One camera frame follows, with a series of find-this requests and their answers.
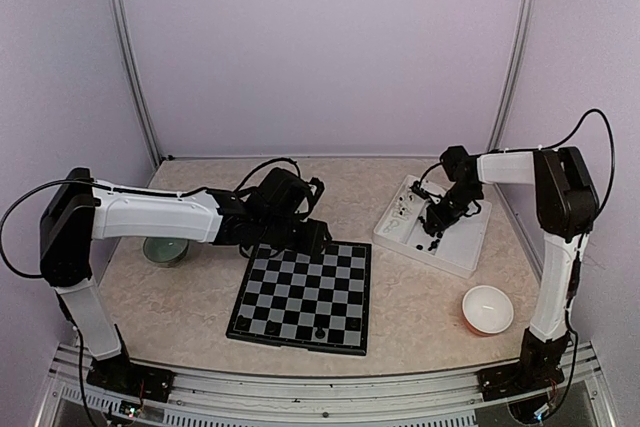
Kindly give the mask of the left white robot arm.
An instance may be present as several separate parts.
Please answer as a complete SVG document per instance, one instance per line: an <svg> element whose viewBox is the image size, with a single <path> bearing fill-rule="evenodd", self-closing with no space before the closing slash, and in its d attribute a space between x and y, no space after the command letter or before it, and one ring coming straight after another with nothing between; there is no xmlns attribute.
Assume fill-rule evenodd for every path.
<svg viewBox="0 0 640 427"><path fill-rule="evenodd" d="M276 251L309 256L324 251L332 237L326 222L311 217L324 192L318 178L269 161L257 186L234 190L199 187L162 191L116 185L94 179L77 167L66 178L32 189L56 193L40 219L40 271L56 292L62 311L78 331L102 377L121 392L140 381L125 342L106 310L90 266L95 240L123 237L179 239L202 244L266 244Z"/></svg>

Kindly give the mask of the black grey chessboard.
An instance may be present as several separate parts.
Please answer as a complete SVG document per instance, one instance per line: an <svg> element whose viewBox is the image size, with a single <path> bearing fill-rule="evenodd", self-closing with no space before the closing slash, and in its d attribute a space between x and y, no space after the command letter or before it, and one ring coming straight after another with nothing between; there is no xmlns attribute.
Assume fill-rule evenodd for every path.
<svg viewBox="0 0 640 427"><path fill-rule="evenodd" d="M372 245L339 242L310 257L266 244L254 248L236 297L226 337L232 340L364 356L368 349ZM237 325L238 316L251 319ZM361 328L351 330L349 319ZM268 321L279 324L268 333ZM317 327L326 331L315 337Z"/></svg>

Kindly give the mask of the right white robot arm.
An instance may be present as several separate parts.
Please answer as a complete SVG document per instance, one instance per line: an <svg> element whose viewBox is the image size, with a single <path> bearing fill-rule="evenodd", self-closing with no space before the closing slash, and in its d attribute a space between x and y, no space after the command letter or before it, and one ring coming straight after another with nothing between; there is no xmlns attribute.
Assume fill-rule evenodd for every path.
<svg viewBox="0 0 640 427"><path fill-rule="evenodd" d="M544 234L544 265L533 317L525 331L520 360L511 380L523 391L535 389L551 371L549 358L561 355L574 330L573 300L580 281L588 237L609 197L599 195L580 150L562 139L542 147L470 154L448 147L439 157L451 188L426 210L426 234L445 232L483 199L489 184L526 184L534 188L536 216Z"/></svg>

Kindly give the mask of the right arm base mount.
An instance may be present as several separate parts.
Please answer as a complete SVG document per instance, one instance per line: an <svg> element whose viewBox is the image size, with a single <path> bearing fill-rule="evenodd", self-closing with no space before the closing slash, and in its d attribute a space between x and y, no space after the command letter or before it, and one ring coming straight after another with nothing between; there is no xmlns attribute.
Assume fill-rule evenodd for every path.
<svg viewBox="0 0 640 427"><path fill-rule="evenodd" d="M477 379L485 402L545 389L565 380L560 368L526 371L519 362L481 369Z"/></svg>

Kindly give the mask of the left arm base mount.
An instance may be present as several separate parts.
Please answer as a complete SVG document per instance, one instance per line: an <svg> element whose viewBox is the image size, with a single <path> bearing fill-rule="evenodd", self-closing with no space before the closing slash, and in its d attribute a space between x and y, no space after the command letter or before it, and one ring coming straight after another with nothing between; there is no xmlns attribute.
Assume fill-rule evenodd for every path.
<svg viewBox="0 0 640 427"><path fill-rule="evenodd" d="M166 403L174 377L175 374L170 370L135 363L95 363L90 368L86 381L91 386L107 391Z"/></svg>

